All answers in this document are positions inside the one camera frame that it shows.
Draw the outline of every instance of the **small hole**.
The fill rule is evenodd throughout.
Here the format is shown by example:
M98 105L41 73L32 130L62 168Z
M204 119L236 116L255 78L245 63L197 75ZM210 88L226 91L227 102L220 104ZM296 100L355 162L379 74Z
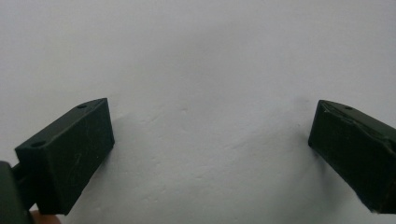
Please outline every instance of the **small hole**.
M30 146L31 147L41 147L41 146L44 146L44 144L46 144L46 141L39 141L39 142L33 143Z

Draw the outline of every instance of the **screw hole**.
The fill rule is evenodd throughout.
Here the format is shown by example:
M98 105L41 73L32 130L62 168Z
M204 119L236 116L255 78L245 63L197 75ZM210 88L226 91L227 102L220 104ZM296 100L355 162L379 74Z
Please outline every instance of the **screw hole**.
M39 141L39 142L33 143L30 146L31 147L41 147L41 146L44 146L44 144L46 144L46 141Z

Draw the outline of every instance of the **white background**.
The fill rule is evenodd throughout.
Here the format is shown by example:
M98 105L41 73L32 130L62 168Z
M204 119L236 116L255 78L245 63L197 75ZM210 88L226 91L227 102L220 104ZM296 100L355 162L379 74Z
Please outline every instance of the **white background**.
M0 2L1 160L107 97L65 224L394 223L307 146L319 99L396 126L396 1Z

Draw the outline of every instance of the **white surface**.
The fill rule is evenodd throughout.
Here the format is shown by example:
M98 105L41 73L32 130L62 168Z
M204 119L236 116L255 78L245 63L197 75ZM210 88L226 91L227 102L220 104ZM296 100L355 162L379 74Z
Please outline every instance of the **white surface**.
M395 127L396 2L2 1L2 160L108 97L65 224L393 223L307 146L319 99Z

